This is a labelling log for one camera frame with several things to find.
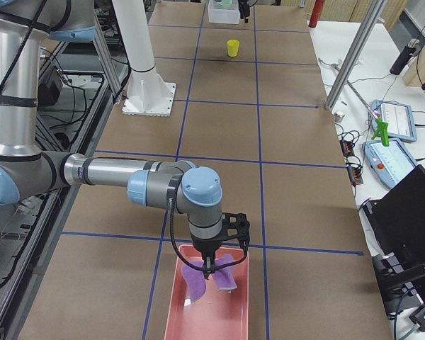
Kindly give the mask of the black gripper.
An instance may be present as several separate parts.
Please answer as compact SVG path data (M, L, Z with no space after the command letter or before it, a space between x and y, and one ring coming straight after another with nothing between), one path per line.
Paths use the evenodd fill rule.
M216 238L192 238L193 247L200 252L203 259L203 276L208 280L211 273L215 272L215 252L220 248L221 241Z
M250 5L248 0L239 0L239 13L242 20L249 19Z

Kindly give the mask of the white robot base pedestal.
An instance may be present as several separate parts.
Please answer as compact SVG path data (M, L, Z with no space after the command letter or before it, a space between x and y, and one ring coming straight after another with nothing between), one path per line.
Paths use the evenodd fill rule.
M125 115L168 117L176 84L159 75L149 35L143 1L113 1L131 74L123 105Z

